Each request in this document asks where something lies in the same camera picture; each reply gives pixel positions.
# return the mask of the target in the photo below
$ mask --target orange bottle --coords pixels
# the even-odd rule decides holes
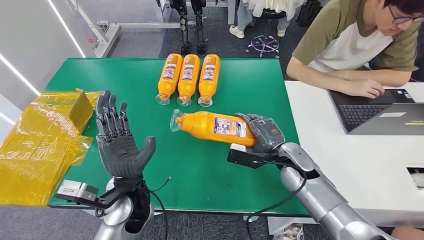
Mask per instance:
[[[188,54],[184,57],[181,75],[179,76],[178,93],[176,102],[184,107],[192,104],[191,97],[195,94],[196,85],[200,72],[200,59],[194,54]]]
[[[199,80],[200,97],[197,101],[202,107],[212,105],[212,96],[217,92],[220,67],[221,60],[217,55],[209,54],[204,58]]]
[[[169,127],[172,132],[182,130],[198,139],[240,144],[246,147],[251,147],[256,143],[249,126],[241,117],[237,116],[207,111],[182,113],[175,109]]]
[[[170,103],[170,97],[177,88],[182,65],[183,57],[180,54],[171,53],[166,58],[162,74],[157,83],[159,94],[155,97],[155,100],[158,104],[168,105]]]

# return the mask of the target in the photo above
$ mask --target black hair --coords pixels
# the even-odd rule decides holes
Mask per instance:
[[[384,6],[397,7],[404,14],[424,14],[424,0],[384,0]]]

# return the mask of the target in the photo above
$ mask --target laptop keyboard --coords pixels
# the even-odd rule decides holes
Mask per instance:
[[[347,124],[361,124],[383,111],[389,105],[339,105]]]

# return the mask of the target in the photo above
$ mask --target light strip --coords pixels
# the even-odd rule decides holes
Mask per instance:
[[[53,4],[52,0],[47,0],[47,2],[50,4],[51,8],[53,9],[54,13],[56,14],[57,18],[59,18],[59,21],[62,23],[63,27],[65,28],[67,34],[69,35],[70,39],[72,39],[73,44],[75,44],[75,47],[78,49],[79,53],[83,58],[86,58],[86,55],[84,54],[83,50],[81,49],[80,45],[78,45],[77,40],[75,39],[74,35],[72,35],[71,31],[69,30],[68,26],[66,25],[64,19],[59,14],[58,9]]]
[[[0,53],[0,60],[6,64],[6,66],[12,70],[12,72],[26,84],[35,94],[40,96],[40,92]]]
[[[10,124],[15,125],[15,122],[8,118],[6,115],[0,112],[0,117],[4,118],[4,120],[8,121]]]

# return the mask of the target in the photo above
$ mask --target black cable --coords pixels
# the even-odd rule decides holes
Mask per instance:
[[[165,240],[167,240],[167,239],[168,239],[168,216],[167,216],[167,212],[165,211],[164,204],[162,203],[162,201],[161,201],[161,199],[158,197],[158,195],[156,195],[155,191],[152,191],[152,190],[150,190],[150,189],[149,189],[149,192],[150,192],[151,194],[153,194],[153,196],[154,196],[154,197],[157,199],[157,201],[159,202],[160,207],[162,207],[163,216],[165,217]]]
[[[308,177],[307,177],[307,175],[306,175],[306,171],[305,171],[305,170],[303,170],[302,168],[300,168],[300,167],[296,166],[296,165],[289,164],[289,163],[282,163],[282,162],[272,162],[272,161],[263,161],[263,163],[267,163],[267,164],[274,164],[274,165],[281,165],[281,166],[284,166],[284,167],[294,168],[294,169],[296,169],[297,171],[299,171],[299,172],[300,172],[300,174],[302,175],[302,177],[303,177],[303,182],[302,182],[302,184],[299,186],[299,188],[298,188],[298,189],[296,189],[296,191],[292,192],[289,196],[287,196],[286,198],[284,198],[282,201],[280,201],[280,202],[278,202],[278,203],[276,203],[276,204],[274,204],[274,205],[272,205],[272,206],[269,206],[269,207],[267,207],[267,208],[264,208],[264,209],[262,209],[262,210],[259,210],[259,211],[257,211],[257,212],[254,212],[254,213],[252,213],[252,214],[250,214],[250,215],[248,215],[248,216],[247,216],[247,219],[246,219],[246,228],[247,228],[247,233],[249,234],[249,239],[250,239],[250,240],[253,240],[253,237],[252,237],[251,230],[250,230],[250,228],[249,228],[249,219],[251,219],[251,218],[252,218],[252,217],[254,217],[254,216],[258,216],[258,215],[260,215],[260,214],[262,214],[262,213],[264,213],[264,212],[266,212],[266,211],[269,211],[269,210],[275,209],[275,208],[277,208],[277,207],[279,207],[279,206],[281,206],[281,205],[285,204],[287,201],[289,201],[289,200],[290,200],[290,199],[292,199],[294,196],[296,196],[296,194],[298,194],[298,193],[299,193],[299,192],[300,192],[300,191],[304,188],[304,186],[305,186],[305,184],[306,184],[306,181],[308,180]]]
[[[168,177],[168,179],[165,181],[165,183],[161,186],[161,187],[159,187],[158,189],[156,189],[156,190],[150,190],[150,191],[152,191],[152,192],[157,192],[157,191],[159,191],[159,190],[161,190],[163,187],[165,187],[165,185],[169,182],[171,180],[171,177]]]

